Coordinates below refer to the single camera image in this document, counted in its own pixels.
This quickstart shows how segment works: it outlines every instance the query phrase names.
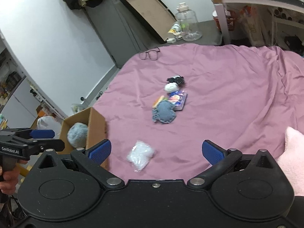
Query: pink bedsheet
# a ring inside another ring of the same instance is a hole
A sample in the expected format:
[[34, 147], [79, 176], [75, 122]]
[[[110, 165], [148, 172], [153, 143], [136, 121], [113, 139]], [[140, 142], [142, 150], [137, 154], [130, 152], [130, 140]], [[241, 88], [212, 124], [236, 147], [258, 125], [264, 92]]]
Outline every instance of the pink bedsheet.
[[[185, 107], [171, 124], [153, 123], [152, 104], [174, 75], [185, 78]], [[162, 47], [158, 61], [133, 56], [94, 108], [108, 123], [113, 174], [187, 181], [209, 166], [205, 139], [246, 154], [266, 148], [278, 158], [287, 126], [304, 132], [304, 61], [278, 47]], [[157, 151], [140, 173], [126, 160], [137, 140]]]

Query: cabinet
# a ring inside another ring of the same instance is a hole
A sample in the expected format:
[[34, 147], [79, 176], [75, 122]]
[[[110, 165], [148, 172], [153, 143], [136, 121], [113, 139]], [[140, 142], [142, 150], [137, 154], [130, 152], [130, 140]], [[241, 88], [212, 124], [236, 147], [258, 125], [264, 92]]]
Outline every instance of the cabinet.
[[36, 119], [14, 96], [10, 97], [2, 114], [7, 118], [9, 128], [28, 128]]
[[30, 90], [27, 79], [24, 79], [10, 95], [1, 112], [8, 120], [9, 128], [29, 128], [35, 121], [36, 108], [40, 102], [30, 93]]

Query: cardboard tray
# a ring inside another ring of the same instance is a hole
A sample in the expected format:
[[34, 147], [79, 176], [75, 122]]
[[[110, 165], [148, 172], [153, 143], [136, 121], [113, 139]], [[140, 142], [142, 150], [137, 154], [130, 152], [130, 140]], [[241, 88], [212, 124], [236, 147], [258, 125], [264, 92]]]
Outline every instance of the cardboard tray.
[[160, 44], [166, 42], [168, 31], [176, 19], [161, 0], [120, 1]]

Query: denim fabric heart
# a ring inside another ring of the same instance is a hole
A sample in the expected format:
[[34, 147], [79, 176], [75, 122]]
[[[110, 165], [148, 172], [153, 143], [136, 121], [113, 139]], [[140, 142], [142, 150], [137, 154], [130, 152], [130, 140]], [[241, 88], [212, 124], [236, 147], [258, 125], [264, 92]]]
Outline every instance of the denim fabric heart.
[[154, 122], [160, 121], [162, 123], [171, 123], [176, 117], [173, 108], [174, 104], [168, 100], [159, 102], [156, 108], [152, 110], [152, 120]]

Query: snack package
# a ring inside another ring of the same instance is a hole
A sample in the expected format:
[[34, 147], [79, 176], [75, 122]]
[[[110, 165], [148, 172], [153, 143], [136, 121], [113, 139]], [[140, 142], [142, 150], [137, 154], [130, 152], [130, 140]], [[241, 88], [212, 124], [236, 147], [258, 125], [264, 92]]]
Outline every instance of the snack package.
[[181, 111], [184, 108], [188, 93], [185, 90], [179, 90], [169, 94], [168, 101], [174, 104], [174, 111]]

